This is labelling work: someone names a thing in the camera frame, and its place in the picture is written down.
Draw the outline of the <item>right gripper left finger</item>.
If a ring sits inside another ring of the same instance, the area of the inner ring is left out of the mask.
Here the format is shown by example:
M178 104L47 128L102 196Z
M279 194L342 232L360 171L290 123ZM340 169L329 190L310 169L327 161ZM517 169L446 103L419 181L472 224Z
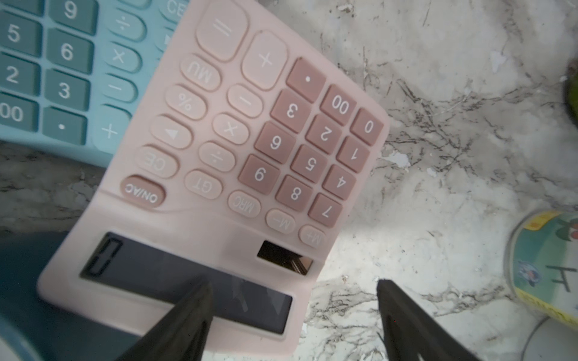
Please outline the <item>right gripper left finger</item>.
M194 281L191 290L117 359L201 360L212 321L212 286L208 281Z

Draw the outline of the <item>pink calculator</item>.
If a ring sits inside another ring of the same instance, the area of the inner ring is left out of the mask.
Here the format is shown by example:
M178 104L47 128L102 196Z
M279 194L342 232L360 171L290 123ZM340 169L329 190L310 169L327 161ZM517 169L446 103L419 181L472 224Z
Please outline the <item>pink calculator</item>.
M207 349L295 352L386 111L256 1L192 1L43 300L143 335L205 276Z

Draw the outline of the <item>light blue calculator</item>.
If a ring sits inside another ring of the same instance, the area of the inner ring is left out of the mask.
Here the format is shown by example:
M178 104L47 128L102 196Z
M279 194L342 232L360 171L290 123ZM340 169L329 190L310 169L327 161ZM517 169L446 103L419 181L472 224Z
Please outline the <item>light blue calculator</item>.
M107 167L187 7L2 0L1 139Z

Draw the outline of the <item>dark teal storage tray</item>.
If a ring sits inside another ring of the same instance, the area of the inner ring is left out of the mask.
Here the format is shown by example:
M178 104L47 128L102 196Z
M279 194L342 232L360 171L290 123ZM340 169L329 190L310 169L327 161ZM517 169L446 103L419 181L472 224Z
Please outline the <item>dark teal storage tray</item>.
M23 233L1 240L1 358L115 360L139 339L43 300L40 274L66 233Z

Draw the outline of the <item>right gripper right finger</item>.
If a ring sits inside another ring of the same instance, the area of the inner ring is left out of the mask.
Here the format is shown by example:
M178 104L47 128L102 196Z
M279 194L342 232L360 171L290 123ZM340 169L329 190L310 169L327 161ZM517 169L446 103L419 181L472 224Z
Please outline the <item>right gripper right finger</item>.
M476 360L394 281L378 281L376 293L390 360Z

